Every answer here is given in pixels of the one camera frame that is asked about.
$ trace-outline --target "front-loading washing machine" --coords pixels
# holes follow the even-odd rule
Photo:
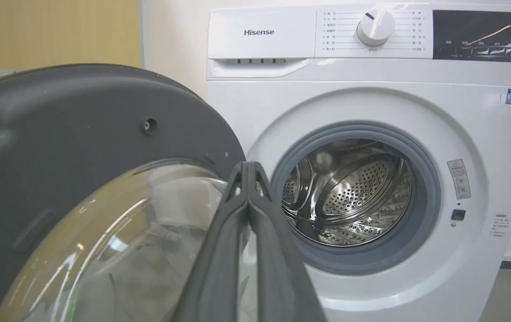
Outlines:
[[[0,79],[0,321],[169,320],[245,159],[328,320],[479,319],[511,234],[511,6],[214,10],[207,63],[209,105],[114,65]]]

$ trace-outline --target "stainless steel drum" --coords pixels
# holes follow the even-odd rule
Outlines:
[[[283,188],[283,210],[304,236],[329,246],[371,242],[403,217],[413,172],[382,143],[344,140],[309,153]]]

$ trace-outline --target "transparent glass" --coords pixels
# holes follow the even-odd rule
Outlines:
[[[225,186],[183,161],[109,182],[39,244],[5,295],[0,321],[168,320]]]

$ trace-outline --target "digital display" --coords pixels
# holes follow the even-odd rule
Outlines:
[[[433,59],[511,62],[511,13],[434,10]]]

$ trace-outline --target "hisense logo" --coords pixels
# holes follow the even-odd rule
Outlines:
[[[265,34],[274,34],[275,30],[244,30],[243,35],[265,35]]]

